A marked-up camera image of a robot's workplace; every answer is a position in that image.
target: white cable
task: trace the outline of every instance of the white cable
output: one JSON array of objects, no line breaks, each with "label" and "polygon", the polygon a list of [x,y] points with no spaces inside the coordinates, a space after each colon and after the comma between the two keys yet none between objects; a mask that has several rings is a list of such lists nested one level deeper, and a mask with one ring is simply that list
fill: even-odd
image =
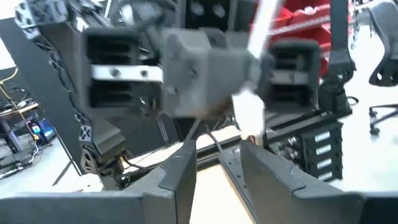
[{"label": "white cable", "polygon": [[109,10],[111,9],[111,5],[112,5],[112,0],[107,0],[106,7],[105,7],[105,13],[104,13],[105,18],[108,18],[108,16],[109,16]]},{"label": "white cable", "polygon": [[[272,31],[273,20],[279,11],[281,0],[259,1],[254,24],[248,42],[248,51],[260,59],[267,47]],[[256,143],[261,144],[264,134],[264,102],[254,94],[252,83],[247,83],[241,91],[232,97],[236,121],[242,130],[242,138],[254,136]]]},{"label": "white cable", "polygon": [[23,169],[26,169],[26,168],[28,168],[30,165],[31,165],[31,163],[34,161],[34,159],[35,159],[35,156],[37,155],[37,153],[39,153],[39,147],[37,147],[37,142],[36,142],[36,140],[34,141],[35,142],[35,149],[34,149],[34,151],[32,152],[32,157],[27,161],[27,162],[25,162],[24,164],[24,166],[23,166],[23,164],[20,162],[20,163],[18,163],[18,164],[16,164],[16,166],[17,166],[17,168],[15,168],[15,169],[13,169],[13,170],[9,170],[9,171],[7,171],[7,172],[5,172],[5,173],[3,173],[3,174],[0,174],[0,180],[1,179],[4,179],[4,178],[6,178],[7,176],[10,176],[10,175],[12,175],[12,174],[15,174],[15,173],[17,173],[17,172],[19,172],[19,171],[21,171],[21,170],[23,170]]}]

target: chair base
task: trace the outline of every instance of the chair base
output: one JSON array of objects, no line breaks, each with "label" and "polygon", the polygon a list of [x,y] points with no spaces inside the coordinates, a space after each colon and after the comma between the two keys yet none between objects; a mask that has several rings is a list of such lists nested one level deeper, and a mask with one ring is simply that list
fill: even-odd
[{"label": "chair base", "polygon": [[376,125],[378,123],[381,123],[381,122],[383,122],[389,118],[392,118],[394,116],[398,116],[398,104],[377,105],[377,106],[369,107],[369,116],[371,118],[375,118],[377,116],[377,111],[374,110],[375,108],[394,108],[396,110],[389,114],[382,116],[381,118],[375,119],[370,122],[370,133],[373,136],[378,135],[380,133],[380,129],[376,127]]}]

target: red shelf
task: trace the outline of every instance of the red shelf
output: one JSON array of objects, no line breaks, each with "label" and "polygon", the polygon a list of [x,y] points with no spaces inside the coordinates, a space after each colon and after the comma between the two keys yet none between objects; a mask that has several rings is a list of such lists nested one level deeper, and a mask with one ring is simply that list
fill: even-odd
[{"label": "red shelf", "polygon": [[278,18],[274,19],[273,28],[278,29],[286,26],[291,18],[292,18],[292,13],[288,9],[282,7],[281,9],[279,9]]},{"label": "red shelf", "polygon": [[[314,10],[306,14],[304,9],[309,6]],[[330,15],[330,0],[287,0],[284,7],[292,13],[289,25]]]}]

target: workbench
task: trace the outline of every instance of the workbench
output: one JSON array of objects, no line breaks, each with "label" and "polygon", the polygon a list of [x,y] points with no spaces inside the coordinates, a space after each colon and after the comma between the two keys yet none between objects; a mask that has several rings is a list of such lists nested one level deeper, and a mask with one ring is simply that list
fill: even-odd
[{"label": "workbench", "polygon": [[[218,141],[239,135],[238,130],[232,126],[212,133]],[[198,138],[197,149],[212,144],[214,144],[213,140],[205,134]],[[150,152],[131,159],[129,162],[139,166],[149,166],[168,158],[181,145],[182,143],[178,143],[165,149],[159,149],[156,152]],[[126,172],[134,170],[136,168],[131,167],[126,169]],[[99,192],[102,190],[102,184],[98,176],[93,174],[83,175],[78,181],[74,181],[73,184],[74,186],[55,185],[50,191]],[[249,212],[221,165],[218,164],[198,172],[190,223],[253,223]]]},{"label": "workbench", "polygon": [[38,117],[38,114],[35,110],[37,107],[39,107],[38,103],[31,103],[29,105],[24,106],[23,108],[21,108],[19,110],[9,109],[9,110],[4,110],[4,111],[0,112],[0,124],[1,124],[1,126],[3,126],[4,132],[7,134],[7,136],[4,137],[4,139],[7,143],[7,145],[10,147],[10,150],[12,151],[12,153],[15,154],[15,153],[23,151],[22,146],[19,144],[18,137],[14,134],[14,131],[16,129],[25,127],[26,124],[25,124],[24,120],[21,120],[17,124],[10,125],[8,123],[9,118],[11,118],[13,116],[20,116],[20,114],[23,114],[25,112],[33,110],[32,116],[25,117],[27,121],[30,121],[30,120]]}]

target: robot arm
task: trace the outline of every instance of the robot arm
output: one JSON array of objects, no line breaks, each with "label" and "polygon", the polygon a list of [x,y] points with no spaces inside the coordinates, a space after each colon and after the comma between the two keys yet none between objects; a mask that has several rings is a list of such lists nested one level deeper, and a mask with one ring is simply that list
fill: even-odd
[{"label": "robot arm", "polygon": [[[231,95],[239,93],[248,83],[252,84],[249,87],[249,95],[261,92],[261,97],[270,110],[280,111],[287,108],[289,111],[308,111],[317,105],[318,70],[312,70],[314,67],[308,66],[317,64],[313,62],[319,60],[320,51],[313,42],[280,42],[270,49],[269,54],[263,54],[258,59],[259,55],[246,49],[229,47],[226,41],[227,34],[219,30],[168,29],[162,34],[163,44],[159,49],[162,64],[160,68],[138,60],[142,51],[139,43],[140,29],[111,28],[111,24],[98,14],[96,4],[89,1],[70,1],[68,5],[62,5],[63,1],[58,0],[51,1],[57,4],[42,2],[45,3],[27,6],[29,12],[34,12],[37,8],[46,12],[39,18],[47,20],[36,21],[29,15],[31,23],[25,24],[19,23],[22,19],[17,16],[17,23],[27,38],[50,54],[56,69],[65,69],[61,66],[63,63],[77,64],[80,74],[72,83],[77,83],[74,90],[79,93],[83,108],[76,112],[87,133],[92,131],[90,123],[95,117],[108,119],[115,116],[156,116],[160,111],[169,116],[200,119],[222,116],[233,103],[236,106]],[[63,62],[57,50],[54,50],[53,43],[45,36],[46,29],[60,27],[82,31],[81,35],[78,35],[79,41],[73,42],[79,44],[79,51],[76,57],[70,57],[78,58],[77,62],[72,59]],[[278,75],[272,73],[273,66],[292,66],[291,61],[281,60],[291,51],[296,53],[294,68],[301,68],[299,72],[291,74],[279,71]],[[303,55],[306,60],[298,63]],[[278,88],[281,85],[299,87],[304,91],[294,93],[303,93],[306,97],[281,101],[277,96],[285,96],[286,93]],[[101,151],[100,147],[96,147],[98,144],[92,143],[90,136],[82,138],[81,141],[83,157],[90,158],[85,162],[91,162],[87,167],[92,173],[110,174],[112,177],[121,175],[121,148]],[[116,144],[122,141],[123,139],[117,139]],[[241,143],[241,159],[248,189],[251,194],[258,195],[254,200],[256,211],[262,213],[268,209],[265,208],[264,202],[275,203],[271,205],[274,208],[273,213],[259,215],[261,222],[294,223],[294,220],[309,220],[309,223],[319,223],[319,218],[308,218],[320,217],[319,214],[325,219],[333,215],[334,218],[330,220],[336,222],[330,223],[361,223],[368,217],[372,218],[370,205],[365,202],[368,198],[372,199],[368,201],[374,202],[380,200],[380,197],[344,194],[252,142]],[[195,143],[191,141],[184,144],[162,165],[150,172],[146,171],[147,175],[130,186],[129,180],[119,178],[114,183],[117,185],[115,189],[125,189],[118,192],[6,197],[0,200],[0,211],[5,213],[1,216],[9,218],[5,220],[6,223],[20,221],[20,216],[17,217],[9,211],[13,210],[13,207],[20,210],[28,206],[26,210],[32,213],[22,218],[25,218],[23,222],[29,223],[61,223],[60,217],[65,211],[69,212],[70,217],[61,221],[68,220],[67,223],[86,223],[93,220],[98,223],[131,220],[137,223],[188,223],[196,179]],[[267,177],[267,181],[258,181],[256,175],[260,171],[263,172],[261,178]],[[264,189],[280,190],[281,198],[273,197],[275,194],[271,192],[262,194]],[[347,208],[348,205],[356,206],[354,212],[343,212],[342,208]]]}]

